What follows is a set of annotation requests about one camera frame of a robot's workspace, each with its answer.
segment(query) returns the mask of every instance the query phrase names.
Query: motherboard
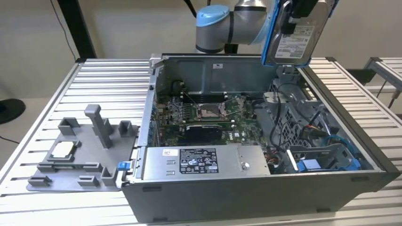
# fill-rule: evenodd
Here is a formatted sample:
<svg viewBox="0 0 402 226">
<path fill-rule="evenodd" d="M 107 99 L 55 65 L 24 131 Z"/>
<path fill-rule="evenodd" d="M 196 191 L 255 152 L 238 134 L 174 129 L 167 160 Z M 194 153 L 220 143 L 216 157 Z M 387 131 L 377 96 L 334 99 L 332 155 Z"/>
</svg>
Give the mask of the motherboard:
<svg viewBox="0 0 402 226">
<path fill-rule="evenodd" d="M 160 146 L 267 146 L 252 101 L 242 94 L 170 98 L 158 105 Z"/>
</svg>

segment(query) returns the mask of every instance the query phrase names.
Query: blue cable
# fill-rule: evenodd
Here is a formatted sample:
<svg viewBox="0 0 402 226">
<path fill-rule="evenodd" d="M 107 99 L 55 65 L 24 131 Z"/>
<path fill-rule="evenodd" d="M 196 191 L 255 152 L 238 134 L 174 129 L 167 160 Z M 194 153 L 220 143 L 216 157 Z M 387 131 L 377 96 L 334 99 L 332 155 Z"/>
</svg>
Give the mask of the blue cable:
<svg viewBox="0 0 402 226">
<path fill-rule="evenodd" d="M 326 138 L 323 138 L 320 146 L 326 146 L 327 140 L 331 139 L 331 138 L 335 138 L 335 139 L 340 140 L 346 144 L 347 149 L 351 152 L 351 154 L 355 154 L 354 146 L 351 145 L 351 143 L 346 139 L 339 137 L 338 135 L 331 135 L 331 136 L 327 136 Z"/>
</svg>

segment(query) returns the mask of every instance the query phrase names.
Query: warning label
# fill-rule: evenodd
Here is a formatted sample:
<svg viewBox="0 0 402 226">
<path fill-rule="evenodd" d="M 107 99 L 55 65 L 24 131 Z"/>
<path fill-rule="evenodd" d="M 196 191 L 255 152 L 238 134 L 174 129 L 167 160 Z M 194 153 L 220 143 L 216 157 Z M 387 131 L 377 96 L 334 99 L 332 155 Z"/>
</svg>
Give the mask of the warning label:
<svg viewBox="0 0 402 226">
<path fill-rule="evenodd" d="M 219 173 L 216 149 L 180 149 L 180 173 Z"/>
<path fill-rule="evenodd" d="M 312 35 L 314 26 L 296 26 L 291 35 L 282 35 L 275 58 L 300 59 Z"/>
</svg>

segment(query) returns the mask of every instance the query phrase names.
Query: black pole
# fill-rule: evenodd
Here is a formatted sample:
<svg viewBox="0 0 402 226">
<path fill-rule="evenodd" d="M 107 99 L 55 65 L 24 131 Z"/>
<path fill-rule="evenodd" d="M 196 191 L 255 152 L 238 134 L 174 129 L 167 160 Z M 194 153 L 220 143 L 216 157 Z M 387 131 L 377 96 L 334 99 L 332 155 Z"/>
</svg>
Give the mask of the black pole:
<svg viewBox="0 0 402 226">
<path fill-rule="evenodd" d="M 80 58 L 96 58 L 96 53 L 77 0 L 57 0 Z"/>
</svg>

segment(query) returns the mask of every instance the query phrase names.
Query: white wall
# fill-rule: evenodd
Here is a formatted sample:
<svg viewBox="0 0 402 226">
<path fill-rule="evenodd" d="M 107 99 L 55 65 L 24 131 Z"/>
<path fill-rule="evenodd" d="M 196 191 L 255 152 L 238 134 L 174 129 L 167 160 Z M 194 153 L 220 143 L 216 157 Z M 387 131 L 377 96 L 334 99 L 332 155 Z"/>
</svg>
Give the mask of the white wall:
<svg viewBox="0 0 402 226">
<path fill-rule="evenodd" d="M 206 4 L 192 2 L 196 9 Z M 232 6 L 236 0 L 212 3 Z M 99 57 L 147 58 L 152 52 L 194 51 L 195 20 L 182 0 L 80 0 L 80 4 Z M 0 5 L 0 98 L 49 97 L 73 63 L 49 1 L 0 0 Z M 340 0 L 314 56 L 334 56 L 354 68 L 371 56 L 402 57 L 401 8 L 402 0 Z M 239 52 L 259 49 L 240 46 Z"/>
<path fill-rule="evenodd" d="M 49 97 L 72 64 L 49 1 L 0 0 L 0 99 Z"/>
</svg>

